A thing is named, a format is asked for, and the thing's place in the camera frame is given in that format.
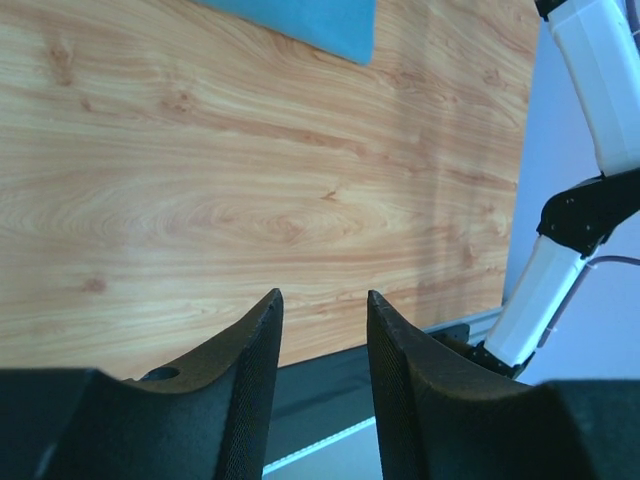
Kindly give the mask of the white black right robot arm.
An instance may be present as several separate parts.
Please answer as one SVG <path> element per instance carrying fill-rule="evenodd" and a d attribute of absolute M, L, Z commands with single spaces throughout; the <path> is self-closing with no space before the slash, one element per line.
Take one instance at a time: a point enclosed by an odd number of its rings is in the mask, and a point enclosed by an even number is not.
<path fill-rule="evenodd" d="M 561 53 L 546 25 L 537 38 L 503 295 L 508 299 L 532 252 L 540 211 L 553 194 L 597 174 L 587 123 Z M 520 381 L 636 379 L 639 376 L 639 269 L 590 268 L 546 344 Z"/>

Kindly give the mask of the blue grey t shirt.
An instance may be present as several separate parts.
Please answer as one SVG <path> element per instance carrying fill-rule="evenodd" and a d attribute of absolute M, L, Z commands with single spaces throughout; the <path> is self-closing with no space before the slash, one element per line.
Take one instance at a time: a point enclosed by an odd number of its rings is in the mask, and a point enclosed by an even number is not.
<path fill-rule="evenodd" d="M 203 4 L 359 65 L 373 58 L 375 0 L 208 0 Z"/>

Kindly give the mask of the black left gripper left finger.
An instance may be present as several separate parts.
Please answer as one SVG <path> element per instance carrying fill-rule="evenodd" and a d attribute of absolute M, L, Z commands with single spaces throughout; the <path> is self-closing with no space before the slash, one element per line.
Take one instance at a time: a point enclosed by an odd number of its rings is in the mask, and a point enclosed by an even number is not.
<path fill-rule="evenodd" d="M 1 373 L 5 479 L 258 479 L 283 327 L 272 290 L 142 378 L 93 368 Z"/>

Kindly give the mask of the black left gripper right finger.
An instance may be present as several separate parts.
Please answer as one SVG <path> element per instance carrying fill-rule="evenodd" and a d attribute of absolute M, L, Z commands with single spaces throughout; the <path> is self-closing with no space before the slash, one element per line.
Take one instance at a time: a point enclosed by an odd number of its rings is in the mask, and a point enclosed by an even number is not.
<path fill-rule="evenodd" d="M 387 479 L 635 479 L 639 384 L 529 386 L 470 361 L 367 299 L 367 349 Z"/>

